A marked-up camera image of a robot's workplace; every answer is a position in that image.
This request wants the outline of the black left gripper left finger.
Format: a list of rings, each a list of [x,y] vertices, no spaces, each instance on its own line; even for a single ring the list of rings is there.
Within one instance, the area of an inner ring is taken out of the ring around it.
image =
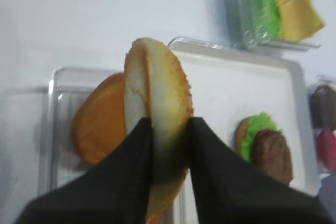
[[[151,179],[151,121],[142,118],[103,161],[32,200],[15,222],[145,223]]]

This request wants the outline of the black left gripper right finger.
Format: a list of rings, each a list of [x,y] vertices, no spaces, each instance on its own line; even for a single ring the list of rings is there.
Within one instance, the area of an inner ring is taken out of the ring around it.
[[[333,223],[319,198],[246,163],[202,118],[188,122],[190,171],[199,223]]]

